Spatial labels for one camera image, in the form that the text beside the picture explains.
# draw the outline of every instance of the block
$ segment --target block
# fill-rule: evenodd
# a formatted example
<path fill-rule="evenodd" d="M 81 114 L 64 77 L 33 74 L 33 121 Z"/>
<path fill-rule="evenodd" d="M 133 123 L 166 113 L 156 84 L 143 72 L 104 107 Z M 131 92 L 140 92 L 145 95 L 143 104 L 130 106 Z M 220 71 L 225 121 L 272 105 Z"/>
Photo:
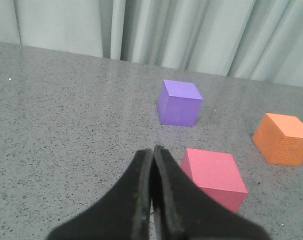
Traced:
<path fill-rule="evenodd" d="M 248 194 L 230 153 L 187 148 L 180 167 L 203 192 L 233 213 Z"/>
<path fill-rule="evenodd" d="M 252 140 L 269 164 L 303 163 L 303 123 L 296 116 L 266 113 Z"/>
<path fill-rule="evenodd" d="M 192 127 L 203 98 L 190 82 L 164 80 L 157 110 L 162 124 Z"/>

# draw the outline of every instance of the purple cube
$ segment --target purple cube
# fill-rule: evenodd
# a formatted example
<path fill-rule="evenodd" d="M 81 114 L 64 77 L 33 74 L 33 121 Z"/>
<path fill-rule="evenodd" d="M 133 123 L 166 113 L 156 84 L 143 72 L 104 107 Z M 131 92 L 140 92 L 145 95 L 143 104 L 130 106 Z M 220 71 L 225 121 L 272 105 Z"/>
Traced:
<path fill-rule="evenodd" d="M 157 104 L 160 122 L 192 127 L 202 102 L 203 98 L 195 84 L 164 80 Z"/>

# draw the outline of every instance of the table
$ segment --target table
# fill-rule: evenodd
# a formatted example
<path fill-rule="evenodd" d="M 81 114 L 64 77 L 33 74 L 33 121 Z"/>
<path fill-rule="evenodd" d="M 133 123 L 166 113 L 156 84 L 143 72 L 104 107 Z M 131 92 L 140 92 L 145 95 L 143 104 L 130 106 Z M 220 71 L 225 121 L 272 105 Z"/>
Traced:
<path fill-rule="evenodd" d="M 198 87 L 194 127 L 160 124 L 163 79 Z M 232 153 L 239 214 L 303 240 L 303 165 L 267 164 L 251 140 L 266 112 L 303 121 L 303 88 L 0 42 L 0 240 L 44 239 L 156 144 L 178 163 L 186 147 Z"/>

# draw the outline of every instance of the curtain fold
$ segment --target curtain fold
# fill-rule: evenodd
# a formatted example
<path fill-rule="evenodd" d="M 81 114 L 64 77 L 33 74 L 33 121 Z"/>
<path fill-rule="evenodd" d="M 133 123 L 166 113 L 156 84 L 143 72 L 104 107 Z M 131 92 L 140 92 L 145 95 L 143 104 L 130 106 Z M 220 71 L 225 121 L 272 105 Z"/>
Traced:
<path fill-rule="evenodd" d="M 303 87 L 303 0 L 0 0 L 0 41 Z"/>

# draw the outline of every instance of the cube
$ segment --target cube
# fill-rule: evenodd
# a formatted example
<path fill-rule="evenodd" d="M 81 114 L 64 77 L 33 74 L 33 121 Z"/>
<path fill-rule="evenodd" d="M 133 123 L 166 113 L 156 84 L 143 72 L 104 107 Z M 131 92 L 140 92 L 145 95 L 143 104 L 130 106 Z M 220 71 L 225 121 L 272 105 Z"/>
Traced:
<path fill-rule="evenodd" d="M 269 164 L 303 163 L 303 123 L 296 116 L 266 113 L 252 140 Z"/>
<path fill-rule="evenodd" d="M 203 192 L 233 213 L 248 194 L 230 153 L 187 148 L 180 167 Z"/>
<path fill-rule="evenodd" d="M 190 82 L 164 80 L 157 110 L 162 124 L 192 127 L 203 98 Z"/>

